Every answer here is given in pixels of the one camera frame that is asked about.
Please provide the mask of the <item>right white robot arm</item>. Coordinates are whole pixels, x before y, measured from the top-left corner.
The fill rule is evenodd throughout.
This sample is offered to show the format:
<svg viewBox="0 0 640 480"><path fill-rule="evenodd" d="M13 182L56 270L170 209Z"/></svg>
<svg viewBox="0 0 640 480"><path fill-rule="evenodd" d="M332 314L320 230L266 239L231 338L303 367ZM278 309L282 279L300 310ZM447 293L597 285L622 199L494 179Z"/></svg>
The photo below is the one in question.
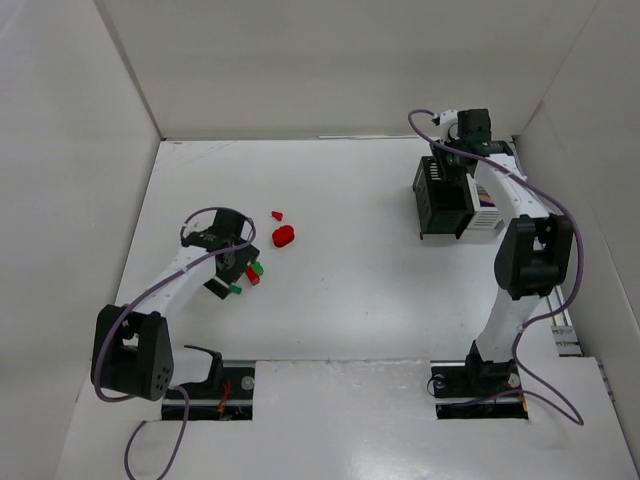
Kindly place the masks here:
<svg viewBox="0 0 640 480"><path fill-rule="evenodd" d="M571 221L551 213L525 185L509 145L495 141L485 109L445 110L427 174L429 230L462 236L482 187L506 232L494 260L498 293L484 329L460 366L433 367L439 398L489 397L519 382L513 345L542 297L566 277Z"/></svg>

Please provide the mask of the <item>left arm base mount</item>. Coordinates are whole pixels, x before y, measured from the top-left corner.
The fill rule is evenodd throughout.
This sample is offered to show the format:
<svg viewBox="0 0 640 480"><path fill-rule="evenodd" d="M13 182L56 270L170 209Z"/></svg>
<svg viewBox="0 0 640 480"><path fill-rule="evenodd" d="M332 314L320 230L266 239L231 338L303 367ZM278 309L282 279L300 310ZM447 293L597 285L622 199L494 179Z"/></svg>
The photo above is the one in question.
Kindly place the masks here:
<svg viewBox="0 0 640 480"><path fill-rule="evenodd" d="M256 363L225 360L218 351L187 345L173 352L174 373L162 399L164 421L250 421Z"/></svg>

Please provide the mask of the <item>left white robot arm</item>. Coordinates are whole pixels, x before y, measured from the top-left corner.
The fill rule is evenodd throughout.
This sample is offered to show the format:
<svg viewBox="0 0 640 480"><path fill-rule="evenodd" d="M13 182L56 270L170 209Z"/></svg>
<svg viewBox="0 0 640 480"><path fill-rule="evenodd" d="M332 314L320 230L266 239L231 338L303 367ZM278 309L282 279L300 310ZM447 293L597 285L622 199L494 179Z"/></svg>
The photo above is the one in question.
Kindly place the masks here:
<svg viewBox="0 0 640 480"><path fill-rule="evenodd" d="M176 256L150 287L125 305L99 312L90 378L102 401L158 401L169 391L195 397L221 388L221 354L180 344L181 312L203 289L226 299L260 251L250 217L227 207L210 211L210 226L182 225Z"/></svg>

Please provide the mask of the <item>purple arched lego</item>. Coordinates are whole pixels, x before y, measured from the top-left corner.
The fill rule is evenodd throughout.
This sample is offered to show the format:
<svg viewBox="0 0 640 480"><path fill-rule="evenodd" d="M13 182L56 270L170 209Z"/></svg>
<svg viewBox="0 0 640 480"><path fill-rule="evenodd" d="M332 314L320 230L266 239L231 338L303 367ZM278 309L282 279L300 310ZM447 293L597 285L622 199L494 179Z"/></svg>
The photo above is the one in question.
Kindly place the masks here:
<svg viewBox="0 0 640 480"><path fill-rule="evenodd" d="M477 196L479 199L479 203L482 207L491 207L494 208L495 207L495 203L493 202L493 199L491 198L491 196L488 194L488 192L482 188L481 186L477 186Z"/></svg>

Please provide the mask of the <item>red rounded lego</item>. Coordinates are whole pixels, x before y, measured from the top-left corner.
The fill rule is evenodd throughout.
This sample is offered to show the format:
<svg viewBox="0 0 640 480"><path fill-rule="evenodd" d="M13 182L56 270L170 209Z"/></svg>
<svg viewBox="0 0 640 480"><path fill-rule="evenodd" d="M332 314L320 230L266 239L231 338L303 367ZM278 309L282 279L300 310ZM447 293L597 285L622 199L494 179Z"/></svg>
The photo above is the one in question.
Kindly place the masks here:
<svg viewBox="0 0 640 480"><path fill-rule="evenodd" d="M276 248L283 248L295 240L295 229L291 225L283 225L272 233L272 241Z"/></svg>

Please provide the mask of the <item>red and green lego block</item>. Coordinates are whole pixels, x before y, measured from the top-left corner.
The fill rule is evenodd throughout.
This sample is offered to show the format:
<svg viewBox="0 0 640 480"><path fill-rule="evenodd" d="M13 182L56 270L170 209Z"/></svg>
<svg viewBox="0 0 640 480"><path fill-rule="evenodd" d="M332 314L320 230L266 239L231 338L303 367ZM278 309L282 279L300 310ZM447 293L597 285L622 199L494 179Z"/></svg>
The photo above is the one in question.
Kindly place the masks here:
<svg viewBox="0 0 640 480"><path fill-rule="evenodd" d="M264 275L264 268L259 261L249 264L245 270L245 274L252 286L260 283L261 277Z"/></svg>

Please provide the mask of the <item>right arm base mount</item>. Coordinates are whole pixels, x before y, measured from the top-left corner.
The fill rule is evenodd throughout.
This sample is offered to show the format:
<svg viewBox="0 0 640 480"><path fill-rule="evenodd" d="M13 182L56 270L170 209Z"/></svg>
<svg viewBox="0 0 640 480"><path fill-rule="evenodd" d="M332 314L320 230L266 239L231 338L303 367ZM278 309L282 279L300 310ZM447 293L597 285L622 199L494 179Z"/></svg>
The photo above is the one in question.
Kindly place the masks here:
<svg viewBox="0 0 640 480"><path fill-rule="evenodd" d="M472 348L464 360L432 360L430 371L427 388L438 420L529 418L513 360L485 362Z"/></svg>

